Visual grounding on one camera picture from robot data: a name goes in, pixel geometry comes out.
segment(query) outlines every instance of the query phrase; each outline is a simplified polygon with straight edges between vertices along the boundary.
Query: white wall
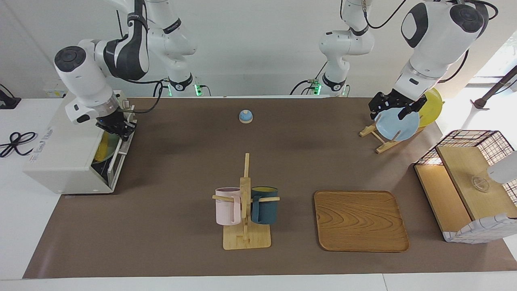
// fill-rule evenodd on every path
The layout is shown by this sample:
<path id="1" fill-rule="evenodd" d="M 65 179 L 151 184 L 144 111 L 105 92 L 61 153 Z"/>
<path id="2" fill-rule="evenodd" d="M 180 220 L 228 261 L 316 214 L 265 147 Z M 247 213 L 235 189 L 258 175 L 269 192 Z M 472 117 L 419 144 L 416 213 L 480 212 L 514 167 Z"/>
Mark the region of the white wall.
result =
<path id="1" fill-rule="evenodd" d="M 515 0 L 489 1 L 499 7 L 500 16 L 473 45 L 462 72 L 438 87 L 445 97 L 455 96 L 517 30 Z M 400 34 L 400 23 L 418 2 L 407 1 L 388 25 L 374 31 L 372 53 L 349 58 L 351 96 L 373 96 L 391 89 L 412 53 Z M 339 18 L 339 0 L 174 3 L 183 24 L 199 39 L 197 53 L 188 57 L 193 71 L 214 95 L 288 94 L 298 81 L 313 78 L 325 62 L 318 49 L 319 37 L 326 31 L 347 29 Z M 376 1 L 372 24 L 384 21 L 398 3 Z M 44 97 L 40 91 L 44 79 L 57 78 L 49 60 L 59 49 L 84 38 L 119 37 L 115 9 L 102 0 L 0 0 L 0 5 L 0 82 L 18 96 Z M 165 75 L 151 55 L 151 70 L 145 79 Z M 148 96 L 153 88 L 113 78 L 109 83 L 129 96 Z"/>

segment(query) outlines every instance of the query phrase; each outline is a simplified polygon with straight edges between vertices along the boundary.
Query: window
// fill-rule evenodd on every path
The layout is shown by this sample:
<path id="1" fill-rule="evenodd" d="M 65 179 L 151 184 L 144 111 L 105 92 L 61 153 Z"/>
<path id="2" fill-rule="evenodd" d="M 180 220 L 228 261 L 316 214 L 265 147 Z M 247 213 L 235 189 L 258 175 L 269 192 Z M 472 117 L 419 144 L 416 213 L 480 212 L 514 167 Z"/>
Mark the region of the window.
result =
<path id="1" fill-rule="evenodd" d="M 517 31 L 470 80 L 470 84 L 496 83 L 517 65 Z"/>

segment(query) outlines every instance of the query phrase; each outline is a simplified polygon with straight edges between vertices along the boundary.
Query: white cloth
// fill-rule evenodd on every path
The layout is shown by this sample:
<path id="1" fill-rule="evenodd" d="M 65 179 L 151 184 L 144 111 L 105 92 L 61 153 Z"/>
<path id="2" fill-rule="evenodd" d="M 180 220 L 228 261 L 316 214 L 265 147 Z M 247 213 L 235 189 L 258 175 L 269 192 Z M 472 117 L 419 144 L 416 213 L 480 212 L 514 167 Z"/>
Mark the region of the white cloth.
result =
<path id="1" fill-rule="evenodd" d="M 443 234 L 447 242 L 491 242 L 517 234 L 517 217 L 510 218 L 501 213 L 472 221 L 458 232 L 445 231 Z"/>

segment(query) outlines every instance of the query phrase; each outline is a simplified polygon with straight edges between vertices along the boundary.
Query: wooden shelf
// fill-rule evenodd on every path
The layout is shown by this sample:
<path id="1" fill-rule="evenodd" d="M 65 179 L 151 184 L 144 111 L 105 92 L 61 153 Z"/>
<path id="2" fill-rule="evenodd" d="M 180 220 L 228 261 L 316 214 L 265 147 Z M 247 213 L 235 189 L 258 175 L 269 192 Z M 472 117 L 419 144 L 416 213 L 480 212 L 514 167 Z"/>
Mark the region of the wooden shelf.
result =
<path id="1" fill-rule="evenodd" d="M 472 221 L 444 166 L 416 165 L 415 171 L 442 231 L 456 232 Z"/>
<path id="2" fill-rule="evenodd" d="M 478 191 L 472 185 L 472 176 L 483 172 L 489 166 L 479 148 L 437 147 L 436 149 L 472 220 L 500 213 L 517 217 L 517 207 L 502 185 L 491 181 L 490 190 L 487 193 Z"/>

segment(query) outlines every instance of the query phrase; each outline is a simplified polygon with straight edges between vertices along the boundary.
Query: wooden mug rack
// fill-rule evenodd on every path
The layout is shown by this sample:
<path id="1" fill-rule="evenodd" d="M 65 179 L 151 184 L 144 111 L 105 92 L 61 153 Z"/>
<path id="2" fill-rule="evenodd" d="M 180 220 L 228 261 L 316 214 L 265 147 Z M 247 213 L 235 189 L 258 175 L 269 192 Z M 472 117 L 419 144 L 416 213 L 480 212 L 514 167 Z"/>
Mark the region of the wooden mug rack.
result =
<path id="1" fill-rule="evenodd" d="M 225 225 L 223 248 L 225 250 L 260 249 L 271 246 L 271 230 L 268 224 L 251 221 L 251 178 L 249 177 L 250 154 L 246 153 L 244 177 L 240 178 L 241 223 Z M 233 202 L 233 198 L 212 195 L 212 199 Z M 279 201 L 280 197 L 264 197 L 259 202 Z"/>

